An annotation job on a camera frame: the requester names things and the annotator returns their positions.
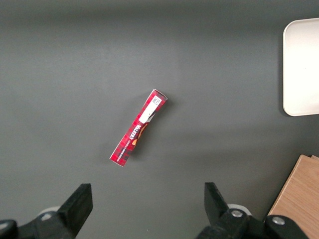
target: white label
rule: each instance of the white label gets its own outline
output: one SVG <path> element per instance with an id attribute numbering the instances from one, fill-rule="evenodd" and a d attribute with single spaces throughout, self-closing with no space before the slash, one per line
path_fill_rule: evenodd
<path id="1" fill-rule="evenodd" d="M 161 103 L 161 99 L 157 96 L 154 96 L 149 105 L 144 110 L 143 114 L 141 115 L 139 121 L 141 123 L 146 123 L 146 121 L 149 119 L 149 117 L 153 114 L 153 112 L 156 110 L 156 108 Z"/>

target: red box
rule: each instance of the red box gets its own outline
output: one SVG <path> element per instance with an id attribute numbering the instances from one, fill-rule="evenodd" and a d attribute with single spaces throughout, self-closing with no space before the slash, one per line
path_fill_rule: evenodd
<path id="1" fill-rule="evenodd" d="M 166 101 L 167 97 L 158 90 L 154 89 L 151 92 L 131 127 L 112 153 L 110 160 L 120 166 L 125 165 L 146 126 L 148 126 L 154 114 L 159 111 Z"/>

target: black clamp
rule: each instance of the black clamp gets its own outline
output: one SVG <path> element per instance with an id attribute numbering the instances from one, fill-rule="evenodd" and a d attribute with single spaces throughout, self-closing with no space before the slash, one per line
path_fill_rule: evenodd
<path id="1" fill-rule="evenodd" d="M 91 184 L 81 184 L 56 212 L 46 212 L 21 227 L 0 221 L 0 239 L 74 239 L 93 208 Z"/>
<path id="2" fill-rule="evenodd" d="M 267 216 L 261 222 L 240 209 L 230 209 L 214 183 L 205 183 L 205 210 L 210 227 L 196 239 L 308 239 L 290 218 Z"/>

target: wooden block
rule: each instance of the wooden block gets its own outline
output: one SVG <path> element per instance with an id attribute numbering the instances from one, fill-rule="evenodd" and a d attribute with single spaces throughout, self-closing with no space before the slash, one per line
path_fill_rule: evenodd
<path id="1" fill-rule="evenodd" d="M 269 215 L 293 219 L 310 239 L 319 235 L 319 158 L 301 155 Z"/>
<path id="2" fill-rule="evenodd" d="M 316 156 L 311 156 L 311 158 L 314 158 L 314 159 L 316 159 L 316 160 L 319 160 L 319 158 L 318 157 L 316 157 Z"/>

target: barcode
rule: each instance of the barcode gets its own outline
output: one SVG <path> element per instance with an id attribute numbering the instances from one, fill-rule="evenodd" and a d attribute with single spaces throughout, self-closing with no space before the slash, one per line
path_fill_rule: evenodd
<path id="1" fill-rule="evenodd" d="M 158 106 L 158 105 L 160 104 L 160 102 L 161 102 L 161 99 L 160 99 L 159 97 L 157 97 L 157 96 L 154 96 L 152 102 L 153 102 L 155 105 Z"/>

